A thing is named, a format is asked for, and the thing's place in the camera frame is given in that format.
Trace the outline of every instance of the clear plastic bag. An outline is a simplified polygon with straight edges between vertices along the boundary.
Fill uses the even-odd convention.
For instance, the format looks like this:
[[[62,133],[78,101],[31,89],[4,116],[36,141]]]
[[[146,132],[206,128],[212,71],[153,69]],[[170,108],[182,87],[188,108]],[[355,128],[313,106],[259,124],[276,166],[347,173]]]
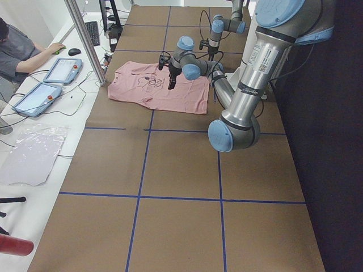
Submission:
[[[24,126],[0,168],[0,183],[36,186],[46,182],[67,134],[66,127]]]

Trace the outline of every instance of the keyboard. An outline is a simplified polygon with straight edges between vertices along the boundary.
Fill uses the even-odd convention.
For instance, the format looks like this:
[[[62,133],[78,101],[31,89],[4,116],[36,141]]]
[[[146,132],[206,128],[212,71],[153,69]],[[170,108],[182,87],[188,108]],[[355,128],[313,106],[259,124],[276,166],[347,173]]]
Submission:
[[[98,23],[96,21],[85,22],[88,33],[90,34],[93,46],[100,45]]]

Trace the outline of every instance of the printed label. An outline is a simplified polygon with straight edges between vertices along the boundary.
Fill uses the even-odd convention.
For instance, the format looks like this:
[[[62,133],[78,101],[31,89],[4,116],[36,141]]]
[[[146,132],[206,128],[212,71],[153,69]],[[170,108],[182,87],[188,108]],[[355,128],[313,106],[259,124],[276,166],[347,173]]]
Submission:
[[[257,57],[259,56],[260,50],[261,50],[260,45],[255,44],[255,47],[251,53],[250,59],[248,60],[249,65],[252,65],[252,66],[254,65],[254,63],[257,60]]]
[[[268,74],[273,65],[273,62],[276,59],[277,54],[278,51],[276,49],[268,48],[265,56],[261,60],[261,63],[259,63],[259,66],[258,67],[255,66],[257,71],[260,71],[264,74]]]

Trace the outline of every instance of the computer mouse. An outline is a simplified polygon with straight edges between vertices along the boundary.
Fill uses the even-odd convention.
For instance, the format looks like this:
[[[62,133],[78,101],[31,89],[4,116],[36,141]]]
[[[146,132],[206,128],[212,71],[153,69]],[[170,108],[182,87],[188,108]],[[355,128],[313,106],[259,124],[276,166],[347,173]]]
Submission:
[[[68,55],[70,55],[70,56],[78,55],[80,53],[81,53],[81,51],[78,48],[71,48],[68,51]]]

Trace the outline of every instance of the dark curtain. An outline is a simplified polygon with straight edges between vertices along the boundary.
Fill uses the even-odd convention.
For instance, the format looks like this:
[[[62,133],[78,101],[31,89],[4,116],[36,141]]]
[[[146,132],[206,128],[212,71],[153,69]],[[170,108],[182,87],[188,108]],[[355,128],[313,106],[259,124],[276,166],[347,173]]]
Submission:
[[[363,271],[363,2],[337,1],[334,36],[276,83],[288,136],[327,272]],[[309,54],[293,48],[286,73]]]

